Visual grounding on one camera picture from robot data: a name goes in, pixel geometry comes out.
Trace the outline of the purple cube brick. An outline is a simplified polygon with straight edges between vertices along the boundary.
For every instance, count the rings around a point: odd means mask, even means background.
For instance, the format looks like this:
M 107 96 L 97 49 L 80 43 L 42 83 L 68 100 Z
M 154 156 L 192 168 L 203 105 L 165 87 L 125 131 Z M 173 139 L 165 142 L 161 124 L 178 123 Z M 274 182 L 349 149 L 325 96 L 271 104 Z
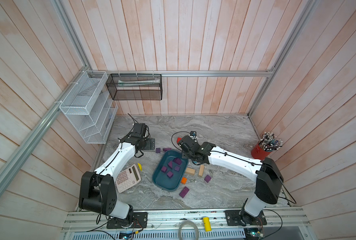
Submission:
M 169 171 L 169 172 L 167 173 L 167 177 L 168 177 L 169 179 L 171 179 L 173 176 L 174 176 L 173 172 Z
M 209 175 L 206 175 L 205 178 L 204 178 L 206 183 L 209 183 L 211 181 L 211 179 L 212 179 L 212 177 L 209 176 Z

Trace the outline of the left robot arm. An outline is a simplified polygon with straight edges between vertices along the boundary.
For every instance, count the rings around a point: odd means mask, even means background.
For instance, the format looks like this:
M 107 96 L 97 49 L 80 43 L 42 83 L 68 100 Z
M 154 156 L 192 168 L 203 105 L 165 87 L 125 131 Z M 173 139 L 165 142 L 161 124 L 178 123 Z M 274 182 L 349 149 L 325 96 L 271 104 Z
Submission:
M 118 200 L 115 188 L 116 178 L 132 158 L 141 158 L 151 141 L 149 127 L 134 123 L 114 153 L 100 167 L 85 172 L 81 178 L 78 207 L 111 218 L 120 227 L 133 224 L 134 210 L 131 205 Z

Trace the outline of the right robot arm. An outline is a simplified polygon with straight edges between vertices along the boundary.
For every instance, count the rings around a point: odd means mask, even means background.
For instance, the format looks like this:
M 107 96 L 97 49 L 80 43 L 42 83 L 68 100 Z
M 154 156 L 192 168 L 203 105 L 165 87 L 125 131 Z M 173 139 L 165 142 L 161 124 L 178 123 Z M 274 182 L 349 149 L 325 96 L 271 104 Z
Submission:
M 209 142 L 200 145 L 194 136 L 184 136 L 177 144 L 185 158 L 198 164 L 227 168 L 253 181 L 256 184 L 254 193 L 247 198 L 236 217 L 227 215 L 227 218 L 243 227 L 265 223 L 263 209 L 277 204 L 284 181 L 272 159 L 251 159 L 230 153 Z

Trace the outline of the teal plastic storage bin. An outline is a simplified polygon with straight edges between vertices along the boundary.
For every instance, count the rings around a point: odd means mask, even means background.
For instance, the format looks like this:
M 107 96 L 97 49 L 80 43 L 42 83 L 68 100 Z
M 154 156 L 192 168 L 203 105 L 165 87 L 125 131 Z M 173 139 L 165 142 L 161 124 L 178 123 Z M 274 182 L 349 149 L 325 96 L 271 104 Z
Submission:
M 181 152 L 169 150 L 158 163 L 152 181 L 157 187 L 174 192 L 181 184 L 187 165 L 188 160 L 183 158 Z

